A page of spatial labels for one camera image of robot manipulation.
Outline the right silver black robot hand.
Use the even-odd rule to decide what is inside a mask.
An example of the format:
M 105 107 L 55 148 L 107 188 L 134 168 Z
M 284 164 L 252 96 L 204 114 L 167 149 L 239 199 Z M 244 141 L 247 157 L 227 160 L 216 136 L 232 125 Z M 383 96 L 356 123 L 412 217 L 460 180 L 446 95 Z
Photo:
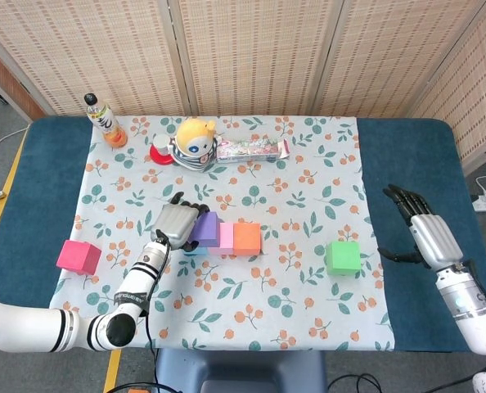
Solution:
M 394 184 L 384 188 L 383 193 L 398 208 L 415 242 L 415 250 L 407 254 L 379 247 L 383 257 L 395 263 L 423 264 L 434 271 L 461 263 L 463 253 L 452 231 L 441 216 L 433 213 L 423 196 Z

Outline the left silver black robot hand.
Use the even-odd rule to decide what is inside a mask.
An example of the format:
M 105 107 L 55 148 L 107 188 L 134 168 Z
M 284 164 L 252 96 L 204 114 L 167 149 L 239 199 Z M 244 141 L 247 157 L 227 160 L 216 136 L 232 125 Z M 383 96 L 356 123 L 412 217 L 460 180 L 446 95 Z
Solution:
M 198 241 L 190 241 L 189 237 L 197 220 L 210 209 L 205 204 L 190 203 L 183 199 L 184 192 L 176 192 L 168 204 L 164 205 L 158 218 L 151 228 L 151 240 L 171 251 L 182 249 L 192 252 L 198 246 Z

